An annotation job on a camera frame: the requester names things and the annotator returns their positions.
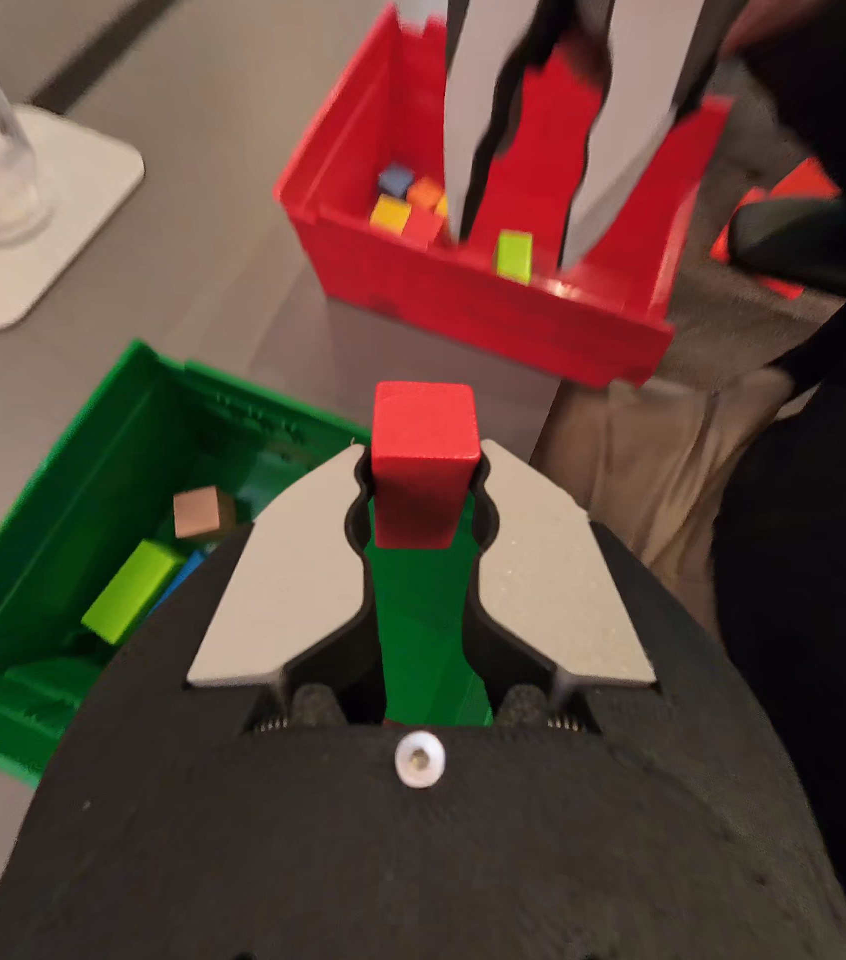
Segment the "brown wooden cube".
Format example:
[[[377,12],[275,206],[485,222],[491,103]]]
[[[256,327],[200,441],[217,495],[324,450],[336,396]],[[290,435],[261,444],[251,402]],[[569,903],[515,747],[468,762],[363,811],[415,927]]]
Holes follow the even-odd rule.
[[[216,543],[237,523],[237,501],[218,486],[201,486],[173,496],[174,535],[178,541]]]

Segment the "blue wooden block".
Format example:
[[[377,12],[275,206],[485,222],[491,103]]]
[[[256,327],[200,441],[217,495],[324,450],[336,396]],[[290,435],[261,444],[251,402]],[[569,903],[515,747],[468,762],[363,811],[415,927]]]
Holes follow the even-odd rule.
[[[179,586],[186,582],[186,580],[191,576],[191,574],[198,570],[202,563],[207,558],[208,554],[203,549],[196,549],[190,555],[189,558],[185,560],[179,570],[174,574],[174,576],[168,581],[164,589],[162,590],[159,597],[150,607],[147,617],[151,616],[159,606],[162,606],[165,601],[176,592]]]

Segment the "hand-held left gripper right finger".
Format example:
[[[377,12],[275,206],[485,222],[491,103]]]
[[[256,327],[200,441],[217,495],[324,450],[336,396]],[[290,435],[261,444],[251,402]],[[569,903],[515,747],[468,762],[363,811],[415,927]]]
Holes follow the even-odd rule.
[[[560,710],[589,688],[657,681],[587,512],[492,439],[470,487],[477,545],[462,622],[465,659],[497,714],[515,687]]]

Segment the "person's right forearm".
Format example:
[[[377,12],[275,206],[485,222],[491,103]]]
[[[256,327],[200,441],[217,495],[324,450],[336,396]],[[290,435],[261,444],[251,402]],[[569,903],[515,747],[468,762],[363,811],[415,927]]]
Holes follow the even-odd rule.
[[[846,198],[846,1],[749,2],[724,42]]]

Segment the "short lime green block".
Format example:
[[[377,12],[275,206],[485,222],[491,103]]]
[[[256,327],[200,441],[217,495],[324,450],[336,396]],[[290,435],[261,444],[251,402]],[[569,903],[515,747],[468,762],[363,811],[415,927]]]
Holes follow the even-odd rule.
[[[533,251],[532,233],[502,229],[493,254],[496,276],[524,286],[530,285],[533,275]]]

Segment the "green plastic bin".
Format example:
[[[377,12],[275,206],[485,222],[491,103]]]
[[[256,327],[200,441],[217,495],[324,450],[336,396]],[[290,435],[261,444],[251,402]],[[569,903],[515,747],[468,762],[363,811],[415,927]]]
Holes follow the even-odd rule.
[[[254,522],[279,494],[370,433],[343,419],[134,342],[0,524],[0,771],[36,786],[120,646],[81,618],[143,540],[184,559],[173,496],[217,486]],[[372,570],[386,716],[486,726],[462,653],[476,546],[464,508],[445,550],[381,550]]]

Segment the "red plastic bin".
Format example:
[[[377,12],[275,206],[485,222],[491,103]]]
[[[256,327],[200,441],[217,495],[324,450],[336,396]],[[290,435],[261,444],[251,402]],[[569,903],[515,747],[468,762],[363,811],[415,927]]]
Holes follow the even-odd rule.
[[[515,142],[493,164],[469,244],[414,248],[369,216],[389,163],[442,179],[445,39],[443,19],[412,27],[387,5],[275,185],[324,292],[559,378],[643,384],[673,338],[671,292],[731,100],[706,96],[597,246],[558,272],[562,204],[598,99],[555,57],[525,79]],[[530,285],[496,276],[501,230],[533,234]]]

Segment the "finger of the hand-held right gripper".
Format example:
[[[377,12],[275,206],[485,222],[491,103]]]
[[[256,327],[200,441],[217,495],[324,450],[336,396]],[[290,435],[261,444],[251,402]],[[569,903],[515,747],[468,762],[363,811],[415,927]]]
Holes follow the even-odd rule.
[[[559,268],[572,269],[615,222],[674,123],[693,108],[731,26],[729,1],[577,2],[608,75],[587,136]]]
[[[510,125],[538,1],[450,1],[444,94],[444,185],[450,233],[468,242]]]

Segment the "person's khaki trouser leg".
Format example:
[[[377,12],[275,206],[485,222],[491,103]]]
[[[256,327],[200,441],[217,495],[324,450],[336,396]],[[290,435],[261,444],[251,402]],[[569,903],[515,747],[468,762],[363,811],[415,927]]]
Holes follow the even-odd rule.
[[[714,392],[656,380],[601,390],[564,381],[530,463],[719,640],[712,546],[721,498],[792,386],[771,366]]]

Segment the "red wooden cube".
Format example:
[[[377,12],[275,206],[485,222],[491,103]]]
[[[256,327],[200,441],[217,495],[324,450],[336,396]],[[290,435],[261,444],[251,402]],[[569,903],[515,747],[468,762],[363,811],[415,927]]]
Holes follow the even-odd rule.
[[[445,218],[434,210],[411,206],[400,237],[415,249],[427,250],[441,241]]]

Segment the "long lime green block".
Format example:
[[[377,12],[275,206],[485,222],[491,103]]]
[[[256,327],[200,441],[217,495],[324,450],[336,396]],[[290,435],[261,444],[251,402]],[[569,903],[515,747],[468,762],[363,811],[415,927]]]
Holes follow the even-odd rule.
[[[81,618],[81,626],[111,646],[138,628],[185,563],[174,549],[142,540]]]

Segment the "white stand base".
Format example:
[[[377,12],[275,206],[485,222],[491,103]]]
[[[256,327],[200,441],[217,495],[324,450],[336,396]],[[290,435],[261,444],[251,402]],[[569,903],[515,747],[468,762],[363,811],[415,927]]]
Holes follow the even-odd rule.
[[[0,331],[22,321],[140,186],[129,144],[31,105],[32,153],[0,135]]]

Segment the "red wooden block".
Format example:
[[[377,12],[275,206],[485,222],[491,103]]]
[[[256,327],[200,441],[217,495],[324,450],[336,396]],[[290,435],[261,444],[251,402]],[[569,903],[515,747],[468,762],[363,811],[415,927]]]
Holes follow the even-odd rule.
[[[470,386],[378,383],[371,438],[376,546],[449,548],[480,458]]]

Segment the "yellow wooden cube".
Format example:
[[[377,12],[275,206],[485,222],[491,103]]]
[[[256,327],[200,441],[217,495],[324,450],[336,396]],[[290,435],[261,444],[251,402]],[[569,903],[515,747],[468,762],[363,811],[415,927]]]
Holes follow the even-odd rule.
[[[369,225],[374,230],[401,236],[412,212],[412,205],[403,198],[381,194],[369,216]]]

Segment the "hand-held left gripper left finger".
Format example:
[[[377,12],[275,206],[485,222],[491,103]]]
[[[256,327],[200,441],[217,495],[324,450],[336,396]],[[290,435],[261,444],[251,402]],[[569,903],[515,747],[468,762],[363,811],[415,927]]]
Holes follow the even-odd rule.
[[[322,685],[345,714],[384,714],[370,450],[353,443],[257,517],[187,675],[197,689],[263,687],[288,704]]]

